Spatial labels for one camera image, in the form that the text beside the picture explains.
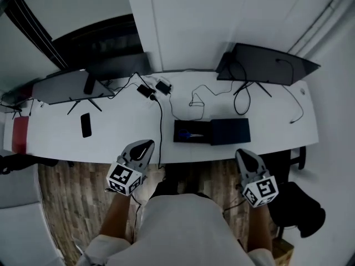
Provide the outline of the black monitor behind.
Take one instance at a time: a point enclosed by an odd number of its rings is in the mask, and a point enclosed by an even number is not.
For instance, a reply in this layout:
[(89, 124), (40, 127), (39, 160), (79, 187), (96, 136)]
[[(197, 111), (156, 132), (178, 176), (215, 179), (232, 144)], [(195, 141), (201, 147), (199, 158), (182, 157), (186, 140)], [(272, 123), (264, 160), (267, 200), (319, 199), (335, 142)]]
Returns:
[(98, 81), (128, 78), (134, 73), (140, 75), (153, 73), (146, 53), (108, 58), (88, 65), (85, 70)]

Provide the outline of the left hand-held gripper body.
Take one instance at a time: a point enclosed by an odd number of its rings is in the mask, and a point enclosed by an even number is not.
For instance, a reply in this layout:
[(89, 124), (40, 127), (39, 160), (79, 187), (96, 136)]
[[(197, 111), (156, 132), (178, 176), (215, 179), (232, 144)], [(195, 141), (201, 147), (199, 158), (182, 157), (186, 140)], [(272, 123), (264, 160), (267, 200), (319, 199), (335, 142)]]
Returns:
[(146, 174), (146, 160), (129, 160), (118, 156), (110, 166), (106, 181), (113, 191), (125, 196), (130, 196), (140, 185), (143, 184)]

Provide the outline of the person's black trousers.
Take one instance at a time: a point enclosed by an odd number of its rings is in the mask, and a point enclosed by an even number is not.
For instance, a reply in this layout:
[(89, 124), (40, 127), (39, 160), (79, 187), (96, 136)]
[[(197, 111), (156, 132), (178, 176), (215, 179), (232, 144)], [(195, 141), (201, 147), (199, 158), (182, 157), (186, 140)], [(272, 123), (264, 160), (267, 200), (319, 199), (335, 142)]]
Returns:
[(211, 202), (200, 188), (202, 172), (192, 163), (169, 163), (165, 176), (149, 198), (150, 202), (198, 204)]

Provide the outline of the light grey sofa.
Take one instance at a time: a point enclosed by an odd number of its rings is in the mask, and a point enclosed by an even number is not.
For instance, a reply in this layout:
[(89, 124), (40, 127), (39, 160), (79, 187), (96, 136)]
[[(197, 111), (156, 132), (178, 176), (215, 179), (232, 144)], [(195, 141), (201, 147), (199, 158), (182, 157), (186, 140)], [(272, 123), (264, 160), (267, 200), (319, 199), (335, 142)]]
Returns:
[(44, 214), (37, 165), (0, 175), (0, 264), (65, 266)]

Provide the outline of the black box with scissors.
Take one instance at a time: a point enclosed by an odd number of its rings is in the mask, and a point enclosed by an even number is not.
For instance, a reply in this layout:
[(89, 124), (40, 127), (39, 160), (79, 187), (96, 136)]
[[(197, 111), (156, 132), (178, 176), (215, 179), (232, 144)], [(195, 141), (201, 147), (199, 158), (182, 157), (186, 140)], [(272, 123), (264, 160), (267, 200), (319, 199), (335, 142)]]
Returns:
[[(178, 132), (186, 129), (190, 133), (202, 134), (204, 137), (181, 141)], [(211, 146), (243, 144), (251, 141), (248, 119), (212, 119), (210, 121), (174, 122), (174, 142), (209, 144)]]

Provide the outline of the black smartphone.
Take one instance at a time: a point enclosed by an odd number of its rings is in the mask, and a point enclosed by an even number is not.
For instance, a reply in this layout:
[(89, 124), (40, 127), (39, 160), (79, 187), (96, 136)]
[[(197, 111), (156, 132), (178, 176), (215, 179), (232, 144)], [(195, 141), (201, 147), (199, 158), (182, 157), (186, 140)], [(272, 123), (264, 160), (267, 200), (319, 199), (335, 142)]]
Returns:
[(81, 129), (82, 129), (82, 137), (87, 138), (92, 135), (91, 121), (90, 121), (90, 113), (83, 114), (80, 117)]

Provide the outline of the person's right forearm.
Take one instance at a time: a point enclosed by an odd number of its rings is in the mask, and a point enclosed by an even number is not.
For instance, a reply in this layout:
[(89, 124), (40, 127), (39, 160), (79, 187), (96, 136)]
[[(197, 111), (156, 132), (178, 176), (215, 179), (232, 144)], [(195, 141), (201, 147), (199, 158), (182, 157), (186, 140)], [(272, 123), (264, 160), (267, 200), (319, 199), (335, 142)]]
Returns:
[(266, 249), (272, 252), (270, 213), (267, 205), (250, 208), (247, 250)]

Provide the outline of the red notebook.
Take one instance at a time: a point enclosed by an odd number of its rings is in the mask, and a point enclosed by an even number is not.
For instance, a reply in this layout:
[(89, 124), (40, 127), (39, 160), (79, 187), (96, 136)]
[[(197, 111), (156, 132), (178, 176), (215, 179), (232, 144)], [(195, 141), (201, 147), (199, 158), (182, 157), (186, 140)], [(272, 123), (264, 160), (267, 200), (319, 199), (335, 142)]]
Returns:
[(21, 116), (14, 119), (12, 132), (12, 151), (16, 154), (27, 153), (27, 133), (29, 116)]

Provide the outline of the blue-handled scissors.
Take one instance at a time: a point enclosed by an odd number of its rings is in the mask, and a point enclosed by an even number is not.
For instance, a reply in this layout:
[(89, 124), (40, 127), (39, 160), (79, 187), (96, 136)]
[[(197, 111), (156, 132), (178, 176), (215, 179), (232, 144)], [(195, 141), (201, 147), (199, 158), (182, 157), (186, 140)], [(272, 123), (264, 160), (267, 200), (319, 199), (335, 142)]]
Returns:
[(204, 136), (202, 134), (190, 133), (186, 129), (181, 129), (178, 132), (178, 137), (181, 141), (187, 141), (190, 138), (204, 137)]

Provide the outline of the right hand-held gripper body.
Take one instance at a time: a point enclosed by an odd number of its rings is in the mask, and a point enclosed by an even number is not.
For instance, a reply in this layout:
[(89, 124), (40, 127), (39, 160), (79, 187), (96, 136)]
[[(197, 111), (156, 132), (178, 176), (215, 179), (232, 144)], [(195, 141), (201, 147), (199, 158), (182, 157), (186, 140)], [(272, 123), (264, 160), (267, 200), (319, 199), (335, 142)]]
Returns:
[(251, 207), (260, 207), (273, 201), (278, 195), (274, 176), (269, 172), (241, 174), (241, 195)]

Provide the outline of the person's white shirt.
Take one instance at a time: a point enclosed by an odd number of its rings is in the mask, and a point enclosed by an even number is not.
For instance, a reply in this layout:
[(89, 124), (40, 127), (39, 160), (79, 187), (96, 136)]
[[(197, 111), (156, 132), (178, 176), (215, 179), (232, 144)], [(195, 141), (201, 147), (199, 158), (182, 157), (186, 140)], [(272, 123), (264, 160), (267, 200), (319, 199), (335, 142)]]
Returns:
[(246, 252), (211, 199), (193, 194), (148, 201), (135, 243), (95, 237), (76, 266), (276, 266), (270, 250)]

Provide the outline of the small black monitor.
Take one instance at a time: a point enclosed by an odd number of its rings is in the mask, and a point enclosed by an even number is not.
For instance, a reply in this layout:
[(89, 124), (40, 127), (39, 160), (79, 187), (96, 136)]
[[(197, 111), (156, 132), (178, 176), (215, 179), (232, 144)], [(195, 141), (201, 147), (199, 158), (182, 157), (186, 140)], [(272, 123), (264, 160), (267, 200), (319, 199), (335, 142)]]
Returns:
[(29, 92), (14, 90), (4, 93), (0, 96), (0, 112), (4, 114), (13, 114), (20, 116), (25, 113), (27, 108), (31, 108), (34, 99)]

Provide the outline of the black power adapter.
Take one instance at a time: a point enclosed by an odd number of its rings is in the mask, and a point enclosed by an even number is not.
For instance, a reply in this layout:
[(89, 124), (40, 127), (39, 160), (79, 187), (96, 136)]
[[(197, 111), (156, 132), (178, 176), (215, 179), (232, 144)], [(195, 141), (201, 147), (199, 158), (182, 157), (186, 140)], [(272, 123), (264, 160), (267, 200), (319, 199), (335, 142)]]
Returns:
[(159, 80), (158, 83), (155, 85), (155, 88), (164, 95), (168, 95), (171, 92), (172, 86), (167, 85), (165, 82)]
[(150, 98), (151, 95), (155, 94), (155, 90), (146, 86), (146, 85), (139, 85), (137, 88), (137, 91), (142, 94), (143, 96), (145, 96), (146, 98)]

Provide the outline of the black monitor with tripod stand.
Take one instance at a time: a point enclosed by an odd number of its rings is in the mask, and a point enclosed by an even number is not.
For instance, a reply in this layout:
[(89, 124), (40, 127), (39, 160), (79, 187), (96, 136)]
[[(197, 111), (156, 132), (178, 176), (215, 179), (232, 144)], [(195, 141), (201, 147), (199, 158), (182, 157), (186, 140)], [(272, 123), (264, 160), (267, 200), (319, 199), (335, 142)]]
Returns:
[(88, 100), (94, 106), (94, 99), (113, 96), (111, 89), (104, 86), (85, 69), (60, 71), (35, 82), (32, 98), (48, 105)]

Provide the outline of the black window frame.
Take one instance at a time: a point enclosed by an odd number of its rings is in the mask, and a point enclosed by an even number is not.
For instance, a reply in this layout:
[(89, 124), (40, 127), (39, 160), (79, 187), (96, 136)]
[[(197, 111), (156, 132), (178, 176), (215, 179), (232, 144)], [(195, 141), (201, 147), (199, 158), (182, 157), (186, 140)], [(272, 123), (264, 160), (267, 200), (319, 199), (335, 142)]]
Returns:
[(24, 0), (10, 0), (5, 9), (5, 14), (27, 39), (60, 70), (69, 68), (69, 65), (53, 45), (52, 37)]

